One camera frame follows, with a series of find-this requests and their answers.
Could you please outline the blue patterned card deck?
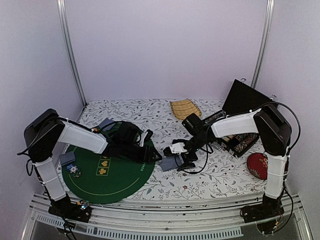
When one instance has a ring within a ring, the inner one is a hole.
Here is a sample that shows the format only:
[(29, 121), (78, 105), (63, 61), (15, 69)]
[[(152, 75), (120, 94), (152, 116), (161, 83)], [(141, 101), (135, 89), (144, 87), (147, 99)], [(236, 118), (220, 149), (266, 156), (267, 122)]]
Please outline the blue patterned card deck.
[(182, 164), (183, 160), (179, 156), (169, 156), (159, 161), (159, 166), (163, 172), (176, 170)]

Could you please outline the poker chip stack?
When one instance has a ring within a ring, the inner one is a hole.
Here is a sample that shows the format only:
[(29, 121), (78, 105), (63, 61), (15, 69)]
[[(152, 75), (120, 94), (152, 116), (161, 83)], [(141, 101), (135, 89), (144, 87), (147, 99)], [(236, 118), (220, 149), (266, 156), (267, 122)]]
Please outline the poker chip stack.
[(82, 175), (82, 172), (79, 170), (77, 166), (72, 166), (69, 169), (69, 172), (74, 178), (79, 178)]

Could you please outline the blue small blind button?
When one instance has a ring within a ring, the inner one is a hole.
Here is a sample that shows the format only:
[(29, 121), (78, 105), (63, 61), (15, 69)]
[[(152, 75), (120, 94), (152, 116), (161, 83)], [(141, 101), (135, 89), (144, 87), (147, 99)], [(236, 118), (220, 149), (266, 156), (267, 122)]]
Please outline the blue small blind button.
[(67, 171), (69, 172), (71, 168), (73, 168), (75, 165), (73, 163), (66, 166)]

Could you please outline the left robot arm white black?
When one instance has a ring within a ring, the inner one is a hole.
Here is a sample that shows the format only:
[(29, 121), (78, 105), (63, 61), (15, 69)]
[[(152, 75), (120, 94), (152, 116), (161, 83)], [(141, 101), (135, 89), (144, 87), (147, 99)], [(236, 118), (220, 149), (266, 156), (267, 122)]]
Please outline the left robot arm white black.
[(151, 130), (128, 121), (88, 128), (50, 108), (24, 130), (26, 149), (40, 182), (63, 216), (74, 213), (66, 200), (72, 192), (95, 204), (118, 202), (137, 192), (162, 159)]

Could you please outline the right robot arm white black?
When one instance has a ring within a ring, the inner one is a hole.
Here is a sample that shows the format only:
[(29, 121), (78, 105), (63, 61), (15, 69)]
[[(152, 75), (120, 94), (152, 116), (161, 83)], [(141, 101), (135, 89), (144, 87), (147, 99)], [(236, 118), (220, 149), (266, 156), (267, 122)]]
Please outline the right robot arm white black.
[(195, 135), (187, 142), (176, 142), (169, 146), (173, 154), (190, 154), (214, 140), (229, 135), (258, 134), (268, 159), (267, 182), (262, 204), (258, 213), (269, 218), (278, 210), (283, 191), (284, 180), (288, 174), (288, 161), (293, 145), (290, 143), (292, 128), (278, 111), (274, 102), (268, 102), (247, 113), (223, 116), (193, 127)]

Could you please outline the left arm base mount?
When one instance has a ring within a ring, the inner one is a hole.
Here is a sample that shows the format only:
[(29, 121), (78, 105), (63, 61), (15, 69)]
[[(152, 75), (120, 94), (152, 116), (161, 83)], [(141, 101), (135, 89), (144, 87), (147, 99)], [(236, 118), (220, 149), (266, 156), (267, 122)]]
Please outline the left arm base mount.
[(64, 219), (88, 223), (91, 217), (92, 208), (71, 202), (68, 195), (60, 200), (51, 200), (48, 213)]

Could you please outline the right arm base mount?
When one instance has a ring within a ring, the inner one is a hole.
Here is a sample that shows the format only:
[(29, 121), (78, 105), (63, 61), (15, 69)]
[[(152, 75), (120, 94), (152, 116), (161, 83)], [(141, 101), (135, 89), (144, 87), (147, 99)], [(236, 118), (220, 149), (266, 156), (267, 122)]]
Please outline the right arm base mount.
[(283, 193), (277, 198), (273, 199), (265, 194), (262, 196), (262, 203), (255, 205), (246, 205), (240, 209), (240, 216), (243, 218), (245, 223), (251, 223), (256, 221), (262, 221), (269, 218), (273, 220), (259, 223), (257, 229), (264, 235), (269, 235), (275, 232), (279, 225), (279, 220), (276, 217), (282, 218), (284, 209), (282, 207), (281, 198)]

